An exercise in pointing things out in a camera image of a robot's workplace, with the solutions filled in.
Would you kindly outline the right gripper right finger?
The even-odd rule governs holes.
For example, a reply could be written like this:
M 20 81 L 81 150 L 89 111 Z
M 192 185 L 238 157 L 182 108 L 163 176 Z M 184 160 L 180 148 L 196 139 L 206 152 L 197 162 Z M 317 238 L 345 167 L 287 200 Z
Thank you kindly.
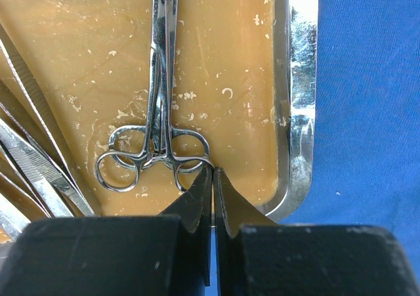
M 418 295 L 398 240 L 368 225 L 280 225 L 213 176 L 219 295 Z

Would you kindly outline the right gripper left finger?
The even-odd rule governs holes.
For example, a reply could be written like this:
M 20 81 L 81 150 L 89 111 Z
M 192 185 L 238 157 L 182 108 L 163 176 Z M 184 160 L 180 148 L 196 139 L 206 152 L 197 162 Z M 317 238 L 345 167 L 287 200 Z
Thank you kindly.
M 213 171 L 156 216 L 29 224 L 1 269 L 2 295 L 203 295 L 210 284 Z

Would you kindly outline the steel forceps clamp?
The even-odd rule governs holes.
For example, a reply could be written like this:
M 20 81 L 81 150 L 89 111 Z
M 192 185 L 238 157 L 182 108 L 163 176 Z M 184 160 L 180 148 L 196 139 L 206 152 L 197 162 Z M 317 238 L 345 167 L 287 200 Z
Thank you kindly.
M 99 183 L 114 192 L 128 192 L 140 180 L 143 170 L 161 162 L 173 172 L 177 188 L 186 188 L 179 181 L 180 174 L 199 171 L 211 165 L 210 148 L 206 138 L 190 129 L 173 127 L 171 121 L 173 86 L 175 82 L 175 45 L 177 38 L 177 14 L 179 0 L 152 0 L 152 34 L 150 42 L 149 90 L 146 122 L 143 125 L 124 125 L 112 132 L 108 151 L 101 154 L 95 164 L 94 173 Z M 116 150 L 117 138 L 124 132 L 136 131 L 144 135 L 139 152 Z M 172 141 L 181 136 L 198 139 L 204 149 L 202 156 L 178 156 L 174 153 Z M 102 161 L 111 157 L 121 167 L 136 173 L 128 186 L 113 186 L 106 182 L 100 171 Z

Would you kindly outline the blue surgical cloth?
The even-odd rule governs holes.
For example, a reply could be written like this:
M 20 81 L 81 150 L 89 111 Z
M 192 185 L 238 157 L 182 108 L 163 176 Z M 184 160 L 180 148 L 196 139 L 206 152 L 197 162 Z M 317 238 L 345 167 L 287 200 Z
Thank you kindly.
M 312 184 L 288 223 L 390 230 L 419 274 L 419 0 L 318 0 Z

